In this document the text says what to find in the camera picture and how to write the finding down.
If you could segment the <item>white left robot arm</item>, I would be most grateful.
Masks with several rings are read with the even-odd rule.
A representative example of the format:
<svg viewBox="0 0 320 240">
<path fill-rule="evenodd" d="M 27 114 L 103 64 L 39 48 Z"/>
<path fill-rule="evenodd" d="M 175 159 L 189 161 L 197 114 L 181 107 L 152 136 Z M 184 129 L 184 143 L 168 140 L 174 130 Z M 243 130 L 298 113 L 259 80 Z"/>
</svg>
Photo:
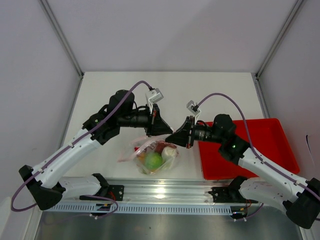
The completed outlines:
<svg viewBox="0 0 320 240">
<path fill-rule="evenodd" d="M 48 210 L 61 200 L 115 200 L 112 186 L 100 173 L 87 177 L 64 174 L 89 153 L 120 133 L 121 128 L 143 128 L 148 137 L 173 133 L 162 119 L 157 103 L 163 95 L 157 88 L 146 94 L 146 105 L 135 107 L 135 95 L 118 90 L 97 113 L 86 120 L 73 139 L 43 162 L 20 168 L 19 174 L 40 210 Z"/>
</svg>

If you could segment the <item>aluminium corner post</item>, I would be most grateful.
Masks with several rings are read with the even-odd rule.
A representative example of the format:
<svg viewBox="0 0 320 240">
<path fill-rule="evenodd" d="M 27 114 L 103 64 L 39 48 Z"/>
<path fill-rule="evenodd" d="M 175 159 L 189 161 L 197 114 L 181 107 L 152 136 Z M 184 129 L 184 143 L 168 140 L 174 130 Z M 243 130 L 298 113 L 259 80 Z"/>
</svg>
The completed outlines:
<svg viewBox="0 0 320 240">
<path fill-rule="evenodd" d="M 302 10 L 306 0 L 296 0 L 293 4 L 293 7 L 290 9 L 287 17 L 285 18 L 283 24 L 281 25 L 274 41 L 272 42 L 270 48 L 267 51 L 267 54 L 263 58 L 263 61 L 259 65 L 257 72 L 255 73 L 255 77 L 259 80 L 268 67 L 269 63 L 271 62 L 273 56 L 276 54 L 278 48 L 280 47 L 282 41 L 284 40 L 286 34 L 288 33 L 290 27 L 293 25 L 296 17 Z"/>
<path fill-rule="evenodd" d="M 48 0 L 38 0 L 37 1 L 44 12 L 53 32 L 55 33 L 58 41 L 60 42 L 61 47 L 63 48 L 67 58 L 69 59 L 71 65 L 73 66 L 74 70 L 76 71 L 77 75 L 82 78 L 84 76 L 84 72 L 80 67 L 80 64 L 74 54 L 74 51 L 71 48 L 71 45 L 66 38 L 66 35 L 54 13 L 52 7 Z"/>
</svg>

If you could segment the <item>left aluminium corner post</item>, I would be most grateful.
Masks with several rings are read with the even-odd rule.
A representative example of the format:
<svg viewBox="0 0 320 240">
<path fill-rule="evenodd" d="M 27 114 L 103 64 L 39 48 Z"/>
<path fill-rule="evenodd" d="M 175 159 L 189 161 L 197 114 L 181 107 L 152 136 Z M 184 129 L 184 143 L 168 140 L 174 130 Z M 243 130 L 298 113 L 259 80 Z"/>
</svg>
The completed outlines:
<svg viewBox="0 0 320 240">
<path fill-rule="evenodd" d="M 58 41 L 60 42 L 61 47 L 63 48 L 67 58 L 69 59 L 71 65 L 73 66 L 74 70 L 76 71 L 77 75 L 82 78 L 84 76 L 84 72 L 80 67 L 80 64 L 74 54 L 74 51 L 71 48 L 71 45 L 66 38 L 66 35 L 54 13 L 52 7 L 48 0 L 38 0 L 37 1 L 44 12 L 53 32 L 55 33 Z"/>
</svg>

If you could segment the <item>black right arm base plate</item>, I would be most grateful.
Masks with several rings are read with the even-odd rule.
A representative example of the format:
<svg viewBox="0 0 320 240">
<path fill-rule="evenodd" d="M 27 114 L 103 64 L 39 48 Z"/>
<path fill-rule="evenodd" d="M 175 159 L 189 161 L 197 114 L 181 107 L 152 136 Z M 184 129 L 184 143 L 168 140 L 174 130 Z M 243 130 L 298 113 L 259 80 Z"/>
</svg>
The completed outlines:
<svg viewBox="0 0 320 240">
<path fill-rule="evenodd" d="M 214 203 L 258 203 L 258 201 L 253 199 L 245 199 L 238 190 L 227 186 L 212 187 L 208 191 L 208 194 L 212 196 Z"/>
</svg>

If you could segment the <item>aluminium rail frame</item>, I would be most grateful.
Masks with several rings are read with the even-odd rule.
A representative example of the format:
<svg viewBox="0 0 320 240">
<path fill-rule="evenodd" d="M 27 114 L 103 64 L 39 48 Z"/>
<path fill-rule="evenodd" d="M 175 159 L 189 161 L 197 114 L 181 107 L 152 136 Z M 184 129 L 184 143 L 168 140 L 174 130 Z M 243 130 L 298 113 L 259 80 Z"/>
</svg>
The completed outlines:
<svg viewBox="0 0 320 240">
<path fill-rule="evenodd" d="M 41 210 L 47 210 L 57 205 L 61 201 L 115 201 L 110 198 L 95 196 L 102 188 L 110 184 L 102 175 L 93 174 L 87 177 L 62 177 L 52 187 L 44 186 L 39 180 L 32 180 L 28 184 L 28 190 L 33 196 L 36 204 Z M 186 184 L 178 185 L 176 182 L 170 186 L 167 184 L 155 185 L 150 184 L 130 183 L 124 186 L 124 195 L 120 203 L 134 204 L 160 204 L 169 202 L 192 202 L 200 201 L 200 196 L 196 195 L 187 200 L 187 196 L 192 193 L 199 193 L 200 190 L 187 189 Z"/>
</svg>

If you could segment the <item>clear zip top bag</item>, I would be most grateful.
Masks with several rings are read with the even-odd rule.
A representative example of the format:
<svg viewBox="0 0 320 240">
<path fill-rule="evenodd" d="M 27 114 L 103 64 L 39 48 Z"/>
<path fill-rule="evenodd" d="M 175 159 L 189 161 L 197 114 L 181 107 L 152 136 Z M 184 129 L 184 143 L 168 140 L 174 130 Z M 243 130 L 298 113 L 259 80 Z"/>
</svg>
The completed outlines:
<svg viewBox="0 0 320 240">
<path fill-rule="evenodd" d="M 168 136 L 138 137 L 123 149 L 117 161 L 133 162 L 139 172 L 145 175 L 170 170 L 177 164 L 180 153 L 177 145 L 166 142 Z"/>
</svg>

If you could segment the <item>right aluminium corner post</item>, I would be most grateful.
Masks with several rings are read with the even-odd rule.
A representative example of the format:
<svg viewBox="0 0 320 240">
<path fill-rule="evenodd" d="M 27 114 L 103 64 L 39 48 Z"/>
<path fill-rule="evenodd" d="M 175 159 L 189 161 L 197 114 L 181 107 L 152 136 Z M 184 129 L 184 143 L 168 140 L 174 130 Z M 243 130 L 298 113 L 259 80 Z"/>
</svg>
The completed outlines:
<svg viewBox="0 0 320 240">
<path fill-rule="evenodd" d="M 274 41 L 272 42 L 270 48 L 267 51 L 267 54 L 263 58 L 263 61 L 259 65 L 257 72 L 255 73 L 255 77 L 259 80 L 268 67 L 269 63 L 271 62 L 273 56 L 276 54 L 278 48 L 280 47 L 282 41 L 284 40 L 286 34 L 288 33 L 290 27 L 293 25 L 296 17 L 302 10 L 306 0 L 296 0 L 293 4 L 293 7 L 290 9 L 287 17 L 285 18 L 283 24 L 281 25 Z"/>
</svg>

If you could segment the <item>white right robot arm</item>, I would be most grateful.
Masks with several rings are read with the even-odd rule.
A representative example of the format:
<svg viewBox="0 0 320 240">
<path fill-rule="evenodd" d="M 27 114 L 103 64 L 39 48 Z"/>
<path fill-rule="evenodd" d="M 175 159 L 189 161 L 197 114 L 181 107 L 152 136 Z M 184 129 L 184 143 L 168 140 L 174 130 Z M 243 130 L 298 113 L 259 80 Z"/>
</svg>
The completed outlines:
<svg viewBox="0 0 320 240">
<path fill-rule="evenodd" d="M 228 189 L 234 202 L 243 198 L 272 206 L 296 225 L 310 229 L 318 222 L 320 214 L 320 181 L 298 176 L 273 162 L 252 144 L 236 134 L 236 125 L 227 114 L 215 117 L 211 126 L 197 123 L 189 116 L 187 147 L 195 141 L 218 144 L 218 154 L 235 166 L 246 169 L 263 181 L 254 178 L 236 177 Z"/>
</svg>

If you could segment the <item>red plastic tray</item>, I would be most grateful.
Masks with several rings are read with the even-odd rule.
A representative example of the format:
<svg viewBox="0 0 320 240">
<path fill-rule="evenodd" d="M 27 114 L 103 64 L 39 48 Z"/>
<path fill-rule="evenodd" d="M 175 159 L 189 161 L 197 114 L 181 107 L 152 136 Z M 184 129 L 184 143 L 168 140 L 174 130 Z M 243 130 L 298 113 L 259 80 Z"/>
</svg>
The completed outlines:
<svg viewBox="0 0 320 240">
<path fill-rule="evenodd" d="M 278 119 L 248 119 L 246 122 L 253 146 L 260 153 L 293 174 L 300 172 L 297 160 Z M 249 170 L 223 159 L 218 153 L 220 147 L 218 143 L 199 141 L 197 144 L 205 180 L 226 180 L 237 176 L 256 177 Z"/>
</svg>

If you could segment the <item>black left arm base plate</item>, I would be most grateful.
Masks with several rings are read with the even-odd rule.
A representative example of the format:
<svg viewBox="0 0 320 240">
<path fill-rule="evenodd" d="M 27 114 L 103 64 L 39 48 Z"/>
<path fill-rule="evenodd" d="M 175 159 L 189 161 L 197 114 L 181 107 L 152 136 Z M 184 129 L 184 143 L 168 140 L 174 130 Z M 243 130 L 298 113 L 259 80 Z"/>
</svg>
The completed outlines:
<svg viewBox="0 0 320 240">
<path fill-rule="evenodd" d="M 124 192 L 124 185 L 109 185 L 108 187 L 102 187 L 94 196 L 109 198 L 114 201 L 122 201 Z"/>
</svg>

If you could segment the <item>green bumpy custard apple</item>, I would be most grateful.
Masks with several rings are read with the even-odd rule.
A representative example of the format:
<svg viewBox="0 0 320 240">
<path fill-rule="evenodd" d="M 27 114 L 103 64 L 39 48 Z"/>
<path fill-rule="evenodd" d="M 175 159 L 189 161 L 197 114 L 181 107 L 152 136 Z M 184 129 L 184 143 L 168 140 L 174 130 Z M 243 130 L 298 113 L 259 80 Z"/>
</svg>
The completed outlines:
<svg viewBox="0 0 320 240">
<path fill-rule="evenodd" d="M 157 152 L 148 153 L 144 160 L 144 166 L 150 170 L 157 170 L 163 164 L 162 156 Z"/>
</svg>

